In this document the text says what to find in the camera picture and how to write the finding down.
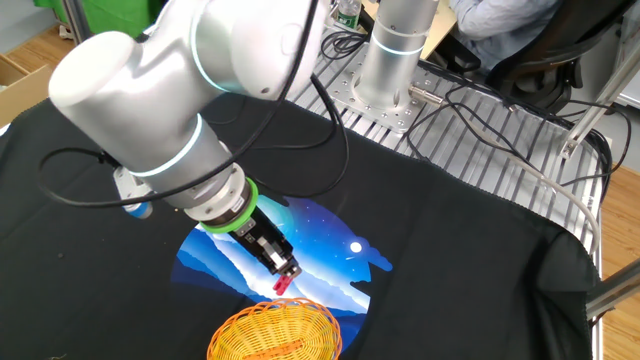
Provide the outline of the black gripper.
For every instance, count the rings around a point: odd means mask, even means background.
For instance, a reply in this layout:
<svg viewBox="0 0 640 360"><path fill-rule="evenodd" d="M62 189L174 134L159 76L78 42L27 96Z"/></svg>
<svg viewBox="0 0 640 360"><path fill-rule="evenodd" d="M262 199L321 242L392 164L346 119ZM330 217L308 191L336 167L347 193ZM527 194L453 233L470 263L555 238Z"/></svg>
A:
<svg viewBox="0 0 640 360"><path fill-rule="evenodd" d="M233 232L233 238L271 274L289 278L296 278L301 274L302 269L293 255L293 246L258 207Z"/></svg>

